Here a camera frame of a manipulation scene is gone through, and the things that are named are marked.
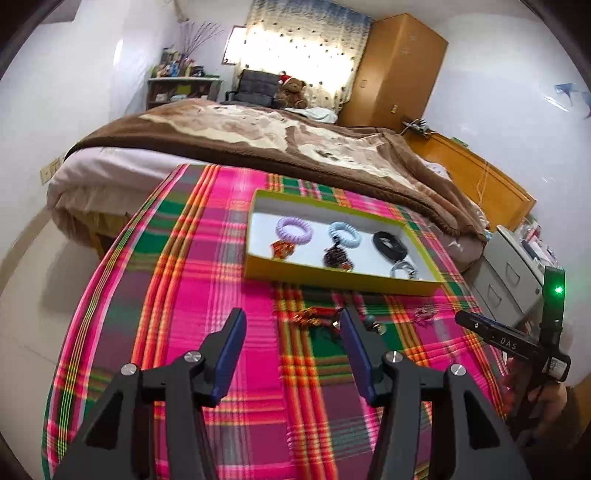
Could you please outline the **person's right hand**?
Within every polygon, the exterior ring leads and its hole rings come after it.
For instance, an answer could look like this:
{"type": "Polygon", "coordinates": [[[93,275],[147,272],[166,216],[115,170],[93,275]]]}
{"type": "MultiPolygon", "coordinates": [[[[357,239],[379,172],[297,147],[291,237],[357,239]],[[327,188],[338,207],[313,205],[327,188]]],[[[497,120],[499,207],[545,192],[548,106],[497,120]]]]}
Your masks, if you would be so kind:
{"type": "MultiPolygon", "coordinates": [[[[527,364],[518,358],[507,360],[508,373],[504,376],[502,384],[506,388],[503,394],[503,413],[509,415],[516,403],[516,388],[521,378],[526,373],[527,364]]],[[[538,420],[530,436],[540,438],[560,417],[568,400],[568,390],[563,383],[553,380],[546,382],[528,394],[528,401],[534,403],[534,409],[538,413],[538,420]]]]}

